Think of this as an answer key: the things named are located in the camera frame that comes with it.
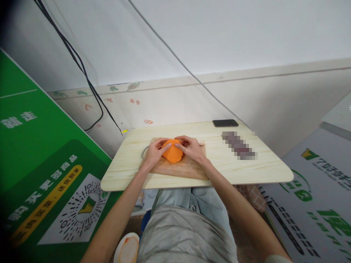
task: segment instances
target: person's left hand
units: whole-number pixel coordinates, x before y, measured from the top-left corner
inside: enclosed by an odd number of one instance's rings
[[[144,165],[149,166],[150,169],[155,166],[155,164],[161,158],[163,153],[165,151],[167,151],[170,148],[170,146],[172,145],[172,144],[168,144],[161,149],[162,145],[165,144],[165,142],[168,140],[170,140],[170,139],[159,138],[150,144],[149,149],[147,151]]]

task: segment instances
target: cable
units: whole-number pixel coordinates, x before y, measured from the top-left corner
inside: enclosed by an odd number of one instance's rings
[[[132,0],[128,0],[128,2],[132,5],[134,10],[139,14],[139,16],[144,20],[144,22],[149,26],[149,28],[155,33],[155,35],[163,42],[163,44],[171,51],[171,53],[175,56],[175,58],[179,61],[180,64],[189,72],[190,75],[192,75],[200,84],[205,88],[205,90],[208,91],[208,93],[215,99],[217,100],[224,108],[226,108],[231,114],[233,114],[239,121],[244,123],[238,116],[234,114],[227,106],[225,106],[219,99],[216,98],[215,95],[212,94],[212,92],[184,65],[184,63],[178,58],[178,56],[174,53],[174,51],[171,49],[171,47],[166,43],[166,41],[156,32],[156,30],[150,25],[150,23],[146,20],[146,18],[143,16],[143,14],[139,11],[139,9],[134,5]]]
[[[88,82],[88,85],[89,85],[89,88],[91,89],[96,101],[98,102],[99,104],[99,107],[100,107],[100,110],[101,110],[101,116],[100,118],[94,122],[94,124],[84,130],[85,132],[90,130],[92,127],[94,127],[94,125],[100,121],[103,117],[103,109],[101,107],[101,104],[99,102],[99,100],[101,101],[102,105],[105,107],[107,113],[109,114],[110,118],[113,120],[113,122],[116,124],[117,128],[120,130],[120,133],[121,135],[123,136],[124,138],[124,135],[120,129],[120,127],[117,125],[116,121],[114,120],[114,118],[112,117],[110,111],[108,110],[108,108],[106,107],[106,105],[104,104],[104,102],[102,101],[101,97],[99,96],[99,94],[97,93],[97,91],[95,90],[94,86],[92,85],[92,83],[90,82],[89,78],[88,78],[88,75],[87,75],[87,72],[85,70],[85,66],[80,58],[80,56],[78,55],[78,53],[76,52],[76,50],[73,48],[73,46],[71,45],[71,43],[65,38],[65,36],[61,33],[61,31],[57,28],[56,24],[54,23],[54,21],[52,20],[51,16],[49,15],[48,11],[46,10],[43,2],[41,0],[34,0],[34,2],[37,4],[37,6],[39,7],[40,11],[44,14],[44,16],[46,17],[46,19],[50,22],[50,24],[54,27],[54,29],[56,30],[57,34],[60,36],[61,40],[63,41],[63,43],[65,44],[67,50],[69,51],[69,53],[71,54],[73,60],[75,61],[75,63],[77,64],[77,66],[79,67],[79,69],[83,72],[83,74],[85,75],[86,79],[87,79],[87,82]],[[75,55],[78,57],[79,61],[80,61],[80,64],[82,66],[79,65]]]

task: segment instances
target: orange dough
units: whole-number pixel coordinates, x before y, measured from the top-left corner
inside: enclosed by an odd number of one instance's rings
[[[179,143],[179,140],[168,140],[165,144],[162,145],[162,148],[165,147],[167,144],[171,143],[172,146],[164,152],[163,157],[166,158],[171,163],[177,163],[182,159],[183,151],[178,149],[174,144]]]

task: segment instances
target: leg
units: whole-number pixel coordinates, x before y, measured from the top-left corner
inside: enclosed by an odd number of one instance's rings
[[[152,206],[151,215],[160,205],[174,205],[189,209],[191,188],[159,189]]]
[[[213,187],[194,187],[192,194],[199,204],[200,213],[217,223],[234,239],[229,226],[229,217],[226,207]]]

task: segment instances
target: wrist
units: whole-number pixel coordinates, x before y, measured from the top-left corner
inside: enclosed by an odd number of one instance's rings
[[[209,159],[207,159],[205,156],[202,156],[196,160],[196,162],[201,166],[206,166],[211,163]]]
[[[151,162],[144,162],[143,165],[139,168],[140,172],[145,172],[146,174],[148,174],[151,169],[154,167],[154,164]]]

